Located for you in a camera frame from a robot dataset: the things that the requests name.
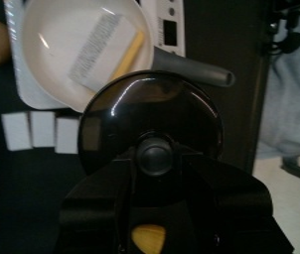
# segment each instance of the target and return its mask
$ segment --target black surface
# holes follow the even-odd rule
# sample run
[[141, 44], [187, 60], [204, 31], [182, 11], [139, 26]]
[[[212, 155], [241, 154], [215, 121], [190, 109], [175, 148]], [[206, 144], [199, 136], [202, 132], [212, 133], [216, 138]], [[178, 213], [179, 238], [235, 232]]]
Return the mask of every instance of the black surface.
[[[5, 21], [0, 0], [0, 21]], [[267, 69], [269, 1], [186, 1], [187, 57], [233, 71], [231, 88], [206, 87], [224, 123], [222, 160], [250, 171]], [[0, 115], [30, 110], [16, 92], [12, 63], [0, 67]], [[0, 121], [0, 254], [50, 253], [61, 200], [81, 179], [76, 156], [52, 149], [8, 152]]]
[[184, 1], [186, 55], [233, 72], [228, 88], [203, 86], [224, 126], [222, 161], [253, 167], [267, 73], [265, 44], [270, 1]]

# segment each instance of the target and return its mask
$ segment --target black knob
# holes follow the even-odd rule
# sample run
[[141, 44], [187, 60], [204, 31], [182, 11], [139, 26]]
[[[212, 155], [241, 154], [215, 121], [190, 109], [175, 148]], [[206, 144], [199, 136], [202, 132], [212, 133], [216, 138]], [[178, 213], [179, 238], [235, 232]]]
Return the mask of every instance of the black knob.
[[167, 141], [160, 138], [145, 139], [136, 148], [136, 162], [147, 176], [166, 174], [172, 168], [172, 150]]

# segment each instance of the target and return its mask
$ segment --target blue fabric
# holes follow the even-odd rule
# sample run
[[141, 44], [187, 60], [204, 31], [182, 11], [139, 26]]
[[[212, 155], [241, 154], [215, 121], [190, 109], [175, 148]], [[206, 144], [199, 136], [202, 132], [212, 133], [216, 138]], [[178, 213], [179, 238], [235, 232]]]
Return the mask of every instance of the blue fabric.
[[[279, 27], [277, 38], [283, 28]], [[271, 59], [255, 157], [300, 155], [300, 49]]]

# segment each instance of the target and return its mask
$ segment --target yellow part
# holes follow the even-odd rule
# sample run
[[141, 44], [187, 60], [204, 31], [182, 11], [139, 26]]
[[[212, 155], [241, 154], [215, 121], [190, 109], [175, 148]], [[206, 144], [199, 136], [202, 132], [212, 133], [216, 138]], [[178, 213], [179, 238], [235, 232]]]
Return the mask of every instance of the yellow part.
[[131, 239], [144, 254], [159, 254], [166, 239], [164, 227], [154, 224], [141, 224], [132, 228]]
[[133, 59], [136, 57], [136, 54], [139, 52], [140, 46], [143, 44], [143, 41], [144, 41], [143, 32], [137, 31], [135, 34], [133, 40], [129, 44], [129, 47], [128, 47], [127, 51], [124, 52], [120, 64], [116, 67], [109, 80], [113, 80], [117, 77], [120, 77], [121, 75], [127, 74], [129, 67], [132, 65]]

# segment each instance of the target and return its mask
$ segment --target black plastic handle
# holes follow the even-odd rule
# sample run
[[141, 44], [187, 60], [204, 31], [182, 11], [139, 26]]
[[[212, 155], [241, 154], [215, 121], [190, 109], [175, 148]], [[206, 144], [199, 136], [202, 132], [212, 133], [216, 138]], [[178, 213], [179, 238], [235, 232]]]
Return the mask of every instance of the black plastic handle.
[[228, 87], [234, 84], [234, 75], [228, 70], [179, 57], [156, 47], [154, 47], [151, 69], [175, 72], [200, 84], [211, 84], [220, 87]]

